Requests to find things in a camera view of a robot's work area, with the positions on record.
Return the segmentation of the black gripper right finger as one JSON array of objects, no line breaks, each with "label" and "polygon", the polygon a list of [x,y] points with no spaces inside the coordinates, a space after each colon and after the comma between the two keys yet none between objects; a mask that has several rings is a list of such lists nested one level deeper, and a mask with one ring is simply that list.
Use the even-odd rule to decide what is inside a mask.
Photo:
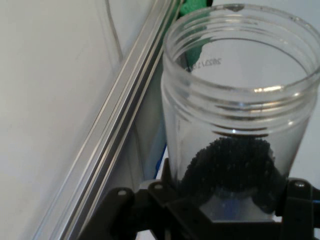
[{"label": "black gripper right finger", "polygon": [[280,240],[316,240],[320,227],[320,190],[301,178],[288,179],[276,216],[282,217]]}]

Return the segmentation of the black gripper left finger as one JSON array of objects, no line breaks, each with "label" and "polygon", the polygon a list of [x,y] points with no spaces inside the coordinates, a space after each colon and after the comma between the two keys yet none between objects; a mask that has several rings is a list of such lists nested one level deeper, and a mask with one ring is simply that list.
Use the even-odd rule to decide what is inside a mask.
[{"label": "black gripper left finger", "polygon": [[161,179],[133,192],[110,190],[78,236],[79,240],[134,240],[149,230],[157,240],[207,240],[213,223],[170,185],[169,160]]}]

